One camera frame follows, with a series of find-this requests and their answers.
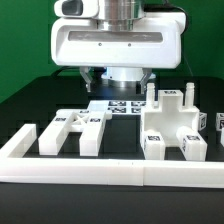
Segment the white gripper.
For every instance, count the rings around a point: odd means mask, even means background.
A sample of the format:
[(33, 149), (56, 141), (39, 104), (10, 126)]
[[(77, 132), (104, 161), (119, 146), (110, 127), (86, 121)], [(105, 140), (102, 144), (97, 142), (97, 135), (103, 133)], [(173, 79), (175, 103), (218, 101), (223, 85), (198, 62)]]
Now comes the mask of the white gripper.
[(181, 61), (181, 12), (150, 12), (133, 23), (131, 31), (101, 31), (92, 19), (60, 18), (51, 32), (51, 57), (60, 66), (86, 66), (79, 71), (91, 91), (89, 67), (143, 68), (141, 93), (151, 68), (175, 68)]

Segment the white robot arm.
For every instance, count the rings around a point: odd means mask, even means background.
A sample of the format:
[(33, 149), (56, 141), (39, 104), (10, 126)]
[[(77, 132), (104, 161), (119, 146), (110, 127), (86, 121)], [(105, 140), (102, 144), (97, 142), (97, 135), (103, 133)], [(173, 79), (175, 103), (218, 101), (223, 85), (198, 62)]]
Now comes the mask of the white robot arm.
[(102, 81), (116, 87), (145, 86), (153, 69), (181, 61), (187, 16), (169, 4), (145, 7), (143, 0), (57, 0), (51, 57), (75, 66), (88, 86), (92, 67), (106, 70)]

